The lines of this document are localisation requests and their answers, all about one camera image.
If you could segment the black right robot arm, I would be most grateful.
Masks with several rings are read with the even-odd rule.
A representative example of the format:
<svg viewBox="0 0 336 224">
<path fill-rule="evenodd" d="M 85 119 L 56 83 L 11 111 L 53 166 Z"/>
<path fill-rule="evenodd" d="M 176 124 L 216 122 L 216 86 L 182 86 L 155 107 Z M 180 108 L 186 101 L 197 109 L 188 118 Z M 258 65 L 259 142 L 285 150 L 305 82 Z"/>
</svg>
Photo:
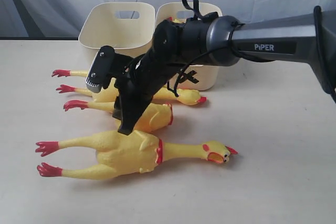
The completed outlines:
<svg viewBox="0 0 336 224">
<path fill-rule="evenodd" d="M 118 132 L 129 135 L 154 95 L 171 78 L 180 79 L 188 66 L 229 67 L 240 59 L 306 63 L 323 91 L 335 97 L 335 11 L 316 6 L 312 14 L 250 24 L 233 16 L 207 25 L 162 21 L 151 48 L 116 79 L 113 117 L 121 121 Z"/>
</svg>

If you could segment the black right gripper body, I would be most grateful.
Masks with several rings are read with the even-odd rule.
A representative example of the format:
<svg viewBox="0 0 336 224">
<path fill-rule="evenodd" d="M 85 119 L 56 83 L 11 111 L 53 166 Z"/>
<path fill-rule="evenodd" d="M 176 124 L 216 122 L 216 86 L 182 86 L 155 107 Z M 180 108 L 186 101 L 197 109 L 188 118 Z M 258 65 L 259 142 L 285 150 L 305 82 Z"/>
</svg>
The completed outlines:
<svg viewBox="0 0 336 224">
<path fill-rule="evenodd" d="M 129 70 L 117 77 L 114 86 L 119 95 L 112 116 L 121 121 L 118 132 L 129 135 L 154 95 L 181 69 L 180 63 L 166 62 L 149 50 L 129 65 Z"/>
</svg>

